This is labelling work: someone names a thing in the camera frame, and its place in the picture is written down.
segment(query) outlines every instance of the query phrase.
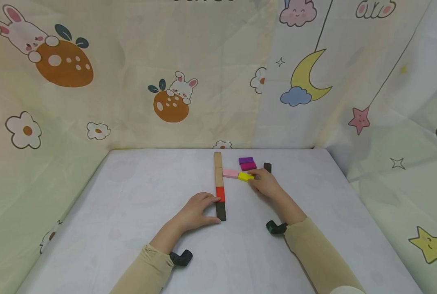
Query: yellow moon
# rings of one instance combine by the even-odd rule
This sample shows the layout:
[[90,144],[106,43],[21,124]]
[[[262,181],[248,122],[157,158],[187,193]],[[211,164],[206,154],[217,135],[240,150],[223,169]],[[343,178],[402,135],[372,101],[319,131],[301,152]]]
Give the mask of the yellow moon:
[[301,87],[303,90],[307,90],[307,93],[312,96],[310,101],[315,101],[326,95],[332,87],[326,89],[315,88],[309,81],[309,74],[312,71],[313,66],[320,58],[321,54],[325,52],[326,49],[311,53],[306,56],[295,68],[292,75],[292,80],[290,80],[290,85],[292,87]]

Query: child's hand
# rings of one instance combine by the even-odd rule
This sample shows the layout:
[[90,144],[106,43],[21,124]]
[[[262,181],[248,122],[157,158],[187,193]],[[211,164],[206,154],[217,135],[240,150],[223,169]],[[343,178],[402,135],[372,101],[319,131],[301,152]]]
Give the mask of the child's hand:
[[253,169],[248,173],[257,176],[256,179],[249,179],[248,183],[267,197],[274,199],[284,192],[276,178],[264,168]]
[[171,221],[177,223],[183,232],[190,229],[197,229],[204,225],[221,223],[221,220],[218,217],[203,216],[204,209],[219,200],[220,198],[215,197],[210,193],[198,193],[190,198],[187,204]]

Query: wooden block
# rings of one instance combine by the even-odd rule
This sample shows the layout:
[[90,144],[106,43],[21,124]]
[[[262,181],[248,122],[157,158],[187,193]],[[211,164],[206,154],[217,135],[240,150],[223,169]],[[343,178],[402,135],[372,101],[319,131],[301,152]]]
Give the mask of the wooden block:
[[246,173],[238,174],[238,180],[242,180],[243,182],[247,182],[249,179],[254,179],[254,176]]
[[242,163],[254,162],[254,160],[252,157],[240,157],[238,158],[238,162],[242,164]]
[[223,171],[221,168],[215,169],[215,186],[223,187]]
[[226,220],[226,210],[224,202],[215,203],[215,208],[217,210],[217,217],[224,222]]
[[224,187],[215,187],[217,194],[216,197],[220,197],[219,202],[225,202],[225,188]]
[[224,169],[222,173],[223,177],[230,179],[238,179],[238,174],[240,174],[239,171],[232,169]]
[[272,164],[265,162],[264,169],[267,170],[271,174],[272,173]]
[[213,155],[213,159],[215,160],[215,168],[223,168],[221,152],[215,152],[215,154]]
[[241,170],[245,172],[248,170],[256,169],[256,164],[254,162],[242,163],[240,164],[240,167]]

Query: bunny print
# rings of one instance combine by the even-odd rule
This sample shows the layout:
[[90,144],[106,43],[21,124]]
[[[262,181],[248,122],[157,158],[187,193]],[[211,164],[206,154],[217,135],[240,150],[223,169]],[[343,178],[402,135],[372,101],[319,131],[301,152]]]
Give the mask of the bunny print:
[[356,10],[357,18],[386,18],[396,8],[392,0],[364,0]]
[[174,97],[175,94],[181,96],[184,104],[189,105],[193,89],[197,86],[197,83],[199,83],[199,81],[197,81],[196,78],[193,78],[192,80],[186,82],[185,75],[180,71],[176,71],[175,75],[176,80],[171,84],[169,90],[167,90],[166,93],[170,97]]
[[55,36],[48,36],[36,25],[25,20],[24,16],[11,5],[2,7],[4,14],[10,20],[8,24],[0,21],[0,35],[9,39],[14,47],[29,57],[31,62],[40,62],[42,56],[36,51],[46,43],[48,46],[57,46],[59,40]]

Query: blue cloud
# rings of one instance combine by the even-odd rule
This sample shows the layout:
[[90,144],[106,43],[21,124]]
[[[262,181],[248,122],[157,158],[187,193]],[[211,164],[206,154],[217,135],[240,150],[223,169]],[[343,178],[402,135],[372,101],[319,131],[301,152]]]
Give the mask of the blue cloud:
[[289,92],[282,94],[280,101],[290,106],[299,104],[308,104],[312,100],[312,96],[303,90],[301,87],[292,87]]

